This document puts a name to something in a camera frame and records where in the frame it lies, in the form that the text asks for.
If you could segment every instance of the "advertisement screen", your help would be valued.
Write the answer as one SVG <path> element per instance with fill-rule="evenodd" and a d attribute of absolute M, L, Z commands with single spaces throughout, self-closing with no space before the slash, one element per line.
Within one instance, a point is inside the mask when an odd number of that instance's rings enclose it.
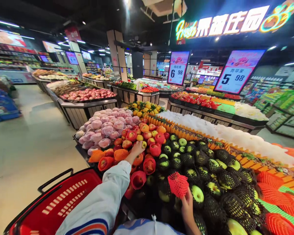
<path fill-rule="evenodd" d="M 74 52 L 65 52 L 70 64 L 78 65 L 78 61 Z"/>
<path fill-rule="evenodd" d="M 188 52 L 172 52 L 169 74 L 168 74 L 168 83 L 183 85 L 184 75 L 188 63 L 189 51 Z"/>
<path fill-rule="evenodd" d="M 265 50 L 232 51 L 214 91 L 241 93 Z"/>
<path fill-rule="evenodd" d="M 0 43 L 14 45 L 14 46 L 22 46 L 22 47 L 26 46 L 21 36 L 16 34 L 1 32 L 1 31 L 0 31 Z"/>
<path fill-rule="evenodd" d="M 53 44 L 53 43 L 46 42 L 46 41 L 43 41 L 42 43 L 45 46 L 47 52 L 60 52 L 60 51 L 62 51 L 61 47 L 57 44 Z"/>

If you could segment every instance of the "shopping basket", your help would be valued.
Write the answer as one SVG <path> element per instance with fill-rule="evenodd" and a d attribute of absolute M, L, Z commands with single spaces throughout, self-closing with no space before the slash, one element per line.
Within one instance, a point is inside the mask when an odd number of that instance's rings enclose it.
<path fill-rule="evenodd" d="M 43 190 L 68 173 L 69 177 Z M 62 172 L 38 188 L 41 195 L 12 220 L 4 235 L 54 235 L 72 209 L 101 183 L 93 168 L 75 174 L 72 168 Z"/>

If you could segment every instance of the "store aisle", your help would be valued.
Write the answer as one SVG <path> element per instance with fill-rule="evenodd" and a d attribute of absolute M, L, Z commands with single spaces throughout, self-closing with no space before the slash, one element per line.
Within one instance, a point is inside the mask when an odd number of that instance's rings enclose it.
<path fill-rule="evenodd" d="M 71 128 L 37 85 L 16 86 L 23 117 L 0 122 L 0 234 L 28 204 L 37 188 L 73 168 L 87 167 L 75 149 Z"/>

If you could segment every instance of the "ceiling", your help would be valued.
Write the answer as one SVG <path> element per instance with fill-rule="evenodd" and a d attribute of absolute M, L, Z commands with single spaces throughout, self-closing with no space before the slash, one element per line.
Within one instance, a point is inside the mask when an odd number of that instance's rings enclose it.
<path fill-rule="evenodd" d="M 283 0 L 185 0 L 183 13 L 186 13 L 183 18 L 192 22 L 224 11 L 232 13 L 238 9 L 263 6 L 263 2 L 274 5 L 277 2 L 281 4 Z M 23 26 L 24 29 L 17 29 L 22 31 L 22 35 L 51 42 L 64 41 L 64 25 L 75 24 L 82 40 L 86 42 L 81 47 L 93 50 L 107 47 L 106 31 L 115 29 L 123 33 L 125 43 L 143 50 L 192 50 L 191 64 L 210 59 L 210 63 L 222 65 L 232 50 L 267 49 L 273 45 L 277 45 L 277 48 L 266 52 L 263 61 L 283 64 L 294 60 L 294 14 L 287 25 L 266 36 L 252 33 L 231 35 L 221 37 L 217 43 L 212 37 L 207 37 L 177 46 L 174 34 L 178 22 L 173 22 L 173 36 L 170 38 L 171 19 L 172 16 L 175 20 L 181 16 L 182 6 L 175 5 L 176 13 L 172 15 L 172 4 L 173 0 L 0 0 L 0 20 Z M 280 51 L 283 46 L 287 46 L 287 49 Z"/>

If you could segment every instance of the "illuminated sign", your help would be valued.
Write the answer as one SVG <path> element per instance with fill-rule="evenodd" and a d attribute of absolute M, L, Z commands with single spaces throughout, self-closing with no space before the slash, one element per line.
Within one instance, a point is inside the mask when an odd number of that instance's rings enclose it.
<path fill-rule="evenodd" d="M 175 29 L 176 40 L 256 32 L 258 30 L 262 33 L 274 32 L 285 25 L 294 13 L 294 1 L 292 3 L 286 1 L 277 6 L 273 13 L 265 18 L 269 7 L 264 6 L 249 11 L 203 18 L 193 23 L 181 20 Z"/>

